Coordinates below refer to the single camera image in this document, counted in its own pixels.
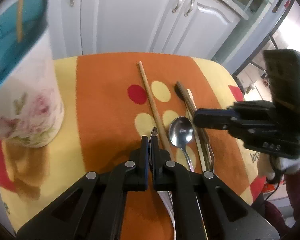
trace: teal lid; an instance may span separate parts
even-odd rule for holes
[[[24,0],[22,11],[23,38],[17,42],[17,3],[0,15],[0,85],[18,62],[36,43],[48,26],[48,0]]]

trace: spoon handle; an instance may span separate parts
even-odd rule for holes
[[[190,157],[189,157],[189,155],[188,155],[186,149],[185,149],[185,148],[184,148],[184,149],[181,148],[181,150],[183,151],[183,154],[184,154],[185,157],[186,157],[186,160],[187,160],[187,163],[188,163],[188,166],[189,166],[190,171],[194,171],[194,168],[193,168],[193,166],[192,166],[192,162],[191,162],[191,160],[190,160]]]

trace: floral pattern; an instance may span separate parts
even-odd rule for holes
[[[22,145],[35,147],[44,144],[55,131],[57,110],[54,89],[43,90],[29,100],[25,92],[13,101],[16,118],[0,117],[0,139],[10,139]]]

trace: white cabinet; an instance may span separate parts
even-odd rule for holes
[[[82,0],[83,54],[159,52],[184,0]],[[179,5],[176,12],[172,10]]]
[[[162,52],[211,59],[239,20],[220,0],[185,0]]]
[[[0,13],[16,1],[0,0]],[[49,0],[48,22],[54,59],[82,54],[80,10],[81,0]]]

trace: table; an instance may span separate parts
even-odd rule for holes
[[[139,148],[155,125],[137,62],[142,61],[164,126],[186,114],[174,92],[177,81],[190,89],[198,108],[226,108],[242,100],[231,75],[198,58],[152,53],[107,53],[55,61],[65,105],[60,132],[45,147],[23,148],[0,141],[0,193],[17,231],[87,171],[103,173]],[[207,130],[215,173],[251,204],[264,178],[257,177],[258,153],[227,131]],[[182,152],[171,146],[177,162]],[[201,172],[195,140],[187,148]],[[158,194],[128,192],[121,239],[173,239],[170,217]]]

